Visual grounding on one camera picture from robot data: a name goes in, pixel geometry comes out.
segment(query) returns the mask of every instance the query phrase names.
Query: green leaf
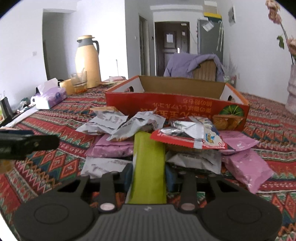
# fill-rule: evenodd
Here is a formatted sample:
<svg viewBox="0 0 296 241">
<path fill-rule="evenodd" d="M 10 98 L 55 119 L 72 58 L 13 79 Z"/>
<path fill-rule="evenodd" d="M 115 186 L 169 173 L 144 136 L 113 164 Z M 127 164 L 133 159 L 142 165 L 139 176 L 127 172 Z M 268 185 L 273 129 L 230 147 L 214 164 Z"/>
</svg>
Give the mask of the green leaf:
<svg viewBox="0 0 296 241">
<path fill-rule="evenodd" d="M 279 40 L 279 46 L 280 46 L 280 48 L 285 49 L 285 44 L 284 44 L 283 37 L 279 35 L 276 39 Z"/>
</svg>

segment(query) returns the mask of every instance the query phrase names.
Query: thermos handle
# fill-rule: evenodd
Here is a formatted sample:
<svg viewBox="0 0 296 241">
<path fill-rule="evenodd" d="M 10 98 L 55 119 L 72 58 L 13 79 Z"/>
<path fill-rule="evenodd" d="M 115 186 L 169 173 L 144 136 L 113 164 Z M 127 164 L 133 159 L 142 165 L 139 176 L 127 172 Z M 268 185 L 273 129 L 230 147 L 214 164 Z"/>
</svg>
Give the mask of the thermos handle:
<svg viewBox="0 0 296 241">
<path fill-rule="evenodd" d="M 93 40 L 93 43 L 96 44 L 96 50 L 98 51 L 98 54 L 100 53 L 100 47 L 99 47 L 99 42 L 96 40 Z"/>
</svg>

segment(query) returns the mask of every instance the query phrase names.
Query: patterned tablecloth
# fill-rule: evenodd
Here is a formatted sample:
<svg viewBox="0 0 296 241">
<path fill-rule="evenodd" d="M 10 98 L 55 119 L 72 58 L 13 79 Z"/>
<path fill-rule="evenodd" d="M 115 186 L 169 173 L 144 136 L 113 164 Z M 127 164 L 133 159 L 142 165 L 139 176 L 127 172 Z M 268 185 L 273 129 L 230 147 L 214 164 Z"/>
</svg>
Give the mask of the patterned tablecloth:
<svg viewBox="0 0 296 241">
<path fill-rule="evenodd" d="M 61 183 L 75 178 L 85 161 L 85 151 L 94 136 L 76 132 L 82 123 L 93 118 L 91 107 L 106 104 L 105 90 L 97 87 L 82 95 L 68 97 L 50 110 L 41 110 L 17 124 L 17 129 L 33 130 L 35 134 L 55 134 L 60 137 L 58 149 L 34 152 L 26 161 L 17 161 L 15 168 L 0 175 L 0 211 L 8 226 L 20 240 L 12 217 L 27 200 L 48 192 Z M 258 195 L 276 205 L 283 214 L 283 224 L 277 241 L 296 240 L 296 120 L 283 104 L 245 94 L 250 101 L 244 133 L 261 141 L 255 151 L 275 172 L 259 189 Z M 222 175 L 237 182 L 223 167 Z M 205 197 L 198 194 L 200 206 Z M 124 195 L 117 195 L 122 202 Z M 178 195 L 168 196 L 170 203 L 178 203 Z"/>
</svg>

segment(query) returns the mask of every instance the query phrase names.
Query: refrigerator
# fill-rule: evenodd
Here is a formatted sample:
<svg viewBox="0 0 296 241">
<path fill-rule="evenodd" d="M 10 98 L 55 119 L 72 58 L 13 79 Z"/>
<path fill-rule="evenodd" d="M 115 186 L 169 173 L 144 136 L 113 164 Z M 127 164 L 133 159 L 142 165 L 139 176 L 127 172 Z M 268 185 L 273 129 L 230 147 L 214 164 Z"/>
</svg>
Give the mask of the refrigerator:
<svg viewBox="0 0 296 241">
<path fill-rule="evenodd" d="M 223 32 L 220 31 L 220 23 L 221 20 L 211 20 L 211 23 L 214 27 L 206 31 L 203 27 L 204 24 L 208 23 L 207 20 L 198 20 L 197 27 L 198 27 L 198 54 L 216 54 L 220 59 L 220 62 L 223 63 L 223 43 L 222 49 L 220 50 L 221 46 L 221 38 L 223 38 Z"/>
</svg>

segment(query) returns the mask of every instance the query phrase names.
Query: red cardboard box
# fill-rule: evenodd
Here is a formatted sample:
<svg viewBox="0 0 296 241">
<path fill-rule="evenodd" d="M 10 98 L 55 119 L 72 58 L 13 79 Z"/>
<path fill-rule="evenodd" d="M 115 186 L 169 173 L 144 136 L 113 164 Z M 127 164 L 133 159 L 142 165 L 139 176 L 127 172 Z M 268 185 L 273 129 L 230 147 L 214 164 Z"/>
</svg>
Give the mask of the red cardboard box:
<svg viewBox="0 0 296 241">
<path fill-rule="evenodd" d="M 249 102 L 227 83 L 186 78 L 135 76 L 106 91 L 108 106 L 133 116 L 138 111 L 156 110 L 167 119 L 188 116 L 236 115 L 242 131 Z"/>
</svg>

